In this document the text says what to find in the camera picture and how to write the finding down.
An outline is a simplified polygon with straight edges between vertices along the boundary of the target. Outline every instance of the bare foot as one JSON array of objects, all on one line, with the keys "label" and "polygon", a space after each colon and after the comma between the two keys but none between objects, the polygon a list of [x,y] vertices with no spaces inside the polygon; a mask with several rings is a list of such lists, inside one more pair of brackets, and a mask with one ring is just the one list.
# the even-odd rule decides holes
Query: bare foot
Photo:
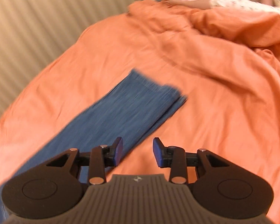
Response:
[{"label": "bare foot", "polygon": [[162,2],[165,3],[168,7],[183,4],[182,0],[162,0]]}]

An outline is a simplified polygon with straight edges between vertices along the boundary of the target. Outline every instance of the crumpled orange blanket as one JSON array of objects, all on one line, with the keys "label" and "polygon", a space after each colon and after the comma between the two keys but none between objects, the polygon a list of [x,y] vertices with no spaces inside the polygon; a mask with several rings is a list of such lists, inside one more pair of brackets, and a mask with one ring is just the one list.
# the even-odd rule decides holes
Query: crumpled orange blanket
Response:
[{"label": "crumpled orange blanket", "polygon": [[[0,185],[132,68],[177,87],[188,100],[112,173],[168,177],[169,169],[155,162],[153,137],[188,152],[207,148],[272,185],[268,217],[280,224],[280,15],[275,13],[167,8],[145,0],[130,5],[128,14],[90,26],[2,116]],[[189,175],[195,181],[192,168]]]}]

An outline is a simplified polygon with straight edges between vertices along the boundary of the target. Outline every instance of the person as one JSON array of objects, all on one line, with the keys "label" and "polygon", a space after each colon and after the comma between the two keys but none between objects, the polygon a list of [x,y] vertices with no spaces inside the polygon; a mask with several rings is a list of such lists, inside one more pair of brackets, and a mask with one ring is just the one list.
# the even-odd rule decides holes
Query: person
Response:
[{"label": "person", "polygon": [[162,0],[168,7],[175,5],[187,6],[201,10],[214,7],[229,7],[248,11],[277,12],[280,14],[280,0]]}]

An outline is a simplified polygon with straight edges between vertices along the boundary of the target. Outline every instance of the orange blanket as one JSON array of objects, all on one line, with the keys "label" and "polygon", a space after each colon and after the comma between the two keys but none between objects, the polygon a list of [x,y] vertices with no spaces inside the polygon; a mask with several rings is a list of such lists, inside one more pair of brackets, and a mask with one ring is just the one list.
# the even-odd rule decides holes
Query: orange blanket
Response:
[{"label": "orange blanket", "polygon": [[[128,14],[90,26],[2,116],[0,184],[132,68],[177,87],[188,100],[113,173],[168,177],[153,156],[156,136],[189,152],[207,148],[272,185],[268,217],[280,224],[280,15],[275,13],[167,8],[145,0],[133,3]],[[189,175],[194,181],[193,169]]]}]

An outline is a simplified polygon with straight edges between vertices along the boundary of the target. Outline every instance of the folded blue jeans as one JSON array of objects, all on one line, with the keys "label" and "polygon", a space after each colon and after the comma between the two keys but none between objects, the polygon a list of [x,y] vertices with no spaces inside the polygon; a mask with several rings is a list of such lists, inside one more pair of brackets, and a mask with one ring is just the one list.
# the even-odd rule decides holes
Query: folded blue jeans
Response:
[{"label": "folded blue jeans", "polygon": [[[15,175],[71,147],[88,152],[101,144],[111,145],[118,136],[123,139],[125,156],[159,128],[185,101],[186,97],[181,96],[178,90],[160,86],[132,70],[107,95],[76,116]],[[82,169],[79,180],[85,182],[86,179],[87,169]],[[0,223],[8,217],[1,201],[2,187]]]}]

